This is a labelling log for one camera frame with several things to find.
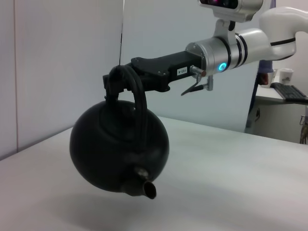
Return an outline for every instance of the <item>kettle body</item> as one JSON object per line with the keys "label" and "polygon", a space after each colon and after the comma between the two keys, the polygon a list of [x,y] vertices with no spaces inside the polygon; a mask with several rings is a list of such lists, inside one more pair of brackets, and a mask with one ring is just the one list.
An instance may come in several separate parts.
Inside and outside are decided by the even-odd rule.
{"label": "kettle body", "polygon": [[135,114],[135,104],[127,101],[91,107],[72,130],[70,154],[79,173],[94,186],[153,199],[152,182],[168,159],[168,135],[159,118],[146,109],[145,145],[135,142]]}

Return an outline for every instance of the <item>black keyboard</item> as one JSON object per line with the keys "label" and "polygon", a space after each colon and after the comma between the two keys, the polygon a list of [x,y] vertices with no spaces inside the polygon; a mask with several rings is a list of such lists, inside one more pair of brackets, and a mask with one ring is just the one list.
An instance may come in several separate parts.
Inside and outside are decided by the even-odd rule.
{"label": "black keyboard", "polygon": [[288,102],[308,103],[307,96],[294,86],[272,83],[270,87],[274,88]]}

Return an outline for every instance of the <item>white wall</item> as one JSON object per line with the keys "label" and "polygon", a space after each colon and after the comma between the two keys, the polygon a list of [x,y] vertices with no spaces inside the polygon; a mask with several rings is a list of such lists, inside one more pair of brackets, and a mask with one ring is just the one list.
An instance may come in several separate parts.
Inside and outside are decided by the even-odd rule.
{"label": "white wall", "polygon": [[123,0],[16,0],[19,148],[72,127],[119,64]]}
{"label": "white wall", "polygon": [[14,1],[0,1],[0,160],[16,152]]}
{"label": "white wall", "polygon": [[[266,1],[262,11],[268,9]],[[238,24],[258,27],[253,22]],[[183,51],[188,43],[213,36],[216,18],[197,0],[125,0],[121,63],[133,57],[155,58]],[[148,92],[148,108],[160,116],[244,131],[258,63],[214,76],[214,91],[180,94],[194,83],[192,77],[171,83],[167,93]],[[130,94],[122,99],[133,100]]]}
{"label": "white wall", "polygon": [[[308,11],[306,0],[276,0],[277,7],[289,6]],[[295,71],[291,84],[308,95],[308,34],[297,33],[296,54],[286,60],[274,62],[274,68],[291,68]],[[279,105],[262,106],[261,119],[256,123],[255,134],[274,139],[299,143],[301,115],[305,115],[305,106],[302,105]]]}

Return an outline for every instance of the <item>kettle handle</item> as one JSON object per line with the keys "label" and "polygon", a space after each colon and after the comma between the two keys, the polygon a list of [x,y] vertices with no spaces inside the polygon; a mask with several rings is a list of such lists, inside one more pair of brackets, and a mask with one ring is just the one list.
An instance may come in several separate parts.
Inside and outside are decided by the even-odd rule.
{"label": "kettle handle", "polygon": [[147,102],[140,77],[131,66],[119,65],[111,70],[106,87],[106,101],[108,102],[118,99],[118,94],[110,94],[108,86],[110,82],[119,81],[120,79],[127,81],[130,85],[132,93],[134,94],[136,108],[135,145],[144,147],[146,145]]}

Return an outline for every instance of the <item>label sticker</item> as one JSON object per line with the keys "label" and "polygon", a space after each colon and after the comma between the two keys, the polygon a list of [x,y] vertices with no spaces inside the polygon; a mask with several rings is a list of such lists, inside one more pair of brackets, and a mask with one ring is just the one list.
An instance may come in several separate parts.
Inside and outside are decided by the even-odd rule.
{"label": "label sticker", "polygon": [[178,69],[178,76],[186,74],[187,73],[187,67]]}

